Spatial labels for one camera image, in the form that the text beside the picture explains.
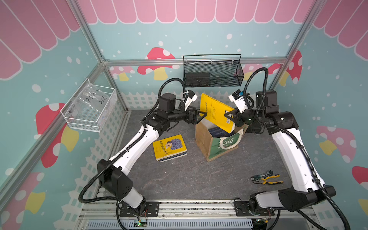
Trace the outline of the yellow book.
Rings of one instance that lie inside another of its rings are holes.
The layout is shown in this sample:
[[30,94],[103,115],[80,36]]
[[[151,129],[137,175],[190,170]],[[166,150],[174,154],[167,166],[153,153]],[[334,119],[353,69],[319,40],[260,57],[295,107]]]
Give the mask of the yellow book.
[[232,133],[235,130],[235,123],[225,117],[225,113],[233,110],[234,108],[208,96],[207,94],[201,95],[200,111],[207,113],[205,119],[228,133]]

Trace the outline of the dark blue barcode book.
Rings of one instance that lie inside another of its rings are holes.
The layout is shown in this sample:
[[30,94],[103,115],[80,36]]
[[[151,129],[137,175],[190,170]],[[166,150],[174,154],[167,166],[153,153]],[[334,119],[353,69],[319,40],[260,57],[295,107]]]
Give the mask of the dark blue barcode book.
[[213,138],[223,138],[223,137],[229,137],[231,133],[228,133],[227,131],[221,129],[220,127],[213,127],[208,129],[210,135]]

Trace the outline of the dark blue text-back book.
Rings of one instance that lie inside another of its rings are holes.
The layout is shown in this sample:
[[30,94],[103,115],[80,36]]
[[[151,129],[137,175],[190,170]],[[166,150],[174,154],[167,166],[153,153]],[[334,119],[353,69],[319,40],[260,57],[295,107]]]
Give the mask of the dark blue text-back book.
[[161,160],[159,160],[159,162],[162,163],[162,162],[165,162],[165,161],[170,161],[170,160],[177,159],[177,158],[184,157],[184,156],[187,156],[187,152],[183,152],[181,154],[177,154],[177,155],[174,155],[174,156],[170,156],[170,157],[161,159]]

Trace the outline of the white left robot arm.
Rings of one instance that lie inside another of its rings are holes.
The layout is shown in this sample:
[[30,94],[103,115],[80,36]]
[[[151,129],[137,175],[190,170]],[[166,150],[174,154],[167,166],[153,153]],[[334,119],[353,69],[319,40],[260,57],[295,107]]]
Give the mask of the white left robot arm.
[[108,161],[98,163],[98,182],[113,195],[113,200],[123,201],[137,212],[142,212],[146,200],[134,188],[128,174],[143,152],[164,132],[180,121],[196,125],[206,116],[205,112],[191,105],[197,98],[191,90],[186,91],[182,99],[169,93],[159,96],[157,105],[143,118],[141,128],[133,139]]

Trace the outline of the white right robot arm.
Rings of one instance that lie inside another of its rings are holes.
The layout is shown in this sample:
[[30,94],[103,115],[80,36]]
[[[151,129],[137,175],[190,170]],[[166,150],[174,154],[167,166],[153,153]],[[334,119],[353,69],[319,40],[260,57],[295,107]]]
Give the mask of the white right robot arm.
[[276,91],[259,91],[252,99],[237,90],[229,100],[236,108],[224,116],[238,127],[247,124],[257,131],[266,128],[292,182],[291,188],[252,194],[249,198],[252,213],[258,214],[267,208],[294,212],[336,195],[335,188],[327,186],[313,166],[294,115],[279,111]]

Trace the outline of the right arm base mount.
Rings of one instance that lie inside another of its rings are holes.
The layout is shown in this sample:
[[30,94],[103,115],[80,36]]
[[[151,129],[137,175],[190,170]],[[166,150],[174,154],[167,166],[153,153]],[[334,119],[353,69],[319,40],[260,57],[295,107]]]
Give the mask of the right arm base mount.
[[248,200],[242,200],[240,198],[235,198],[233,200],[233,205],[237,217],[272,217],[275,212],[271,208],[261,208],[256,200],[256,195],[260,194],[254,193],[250,195]]

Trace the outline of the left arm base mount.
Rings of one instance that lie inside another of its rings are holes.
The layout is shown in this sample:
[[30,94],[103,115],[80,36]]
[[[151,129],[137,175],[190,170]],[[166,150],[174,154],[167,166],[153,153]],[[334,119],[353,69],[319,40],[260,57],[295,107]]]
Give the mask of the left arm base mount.
[[146,201],[136,209],[124,202],[117,208],[120,217],[158,217],[159,207],[159,202]]

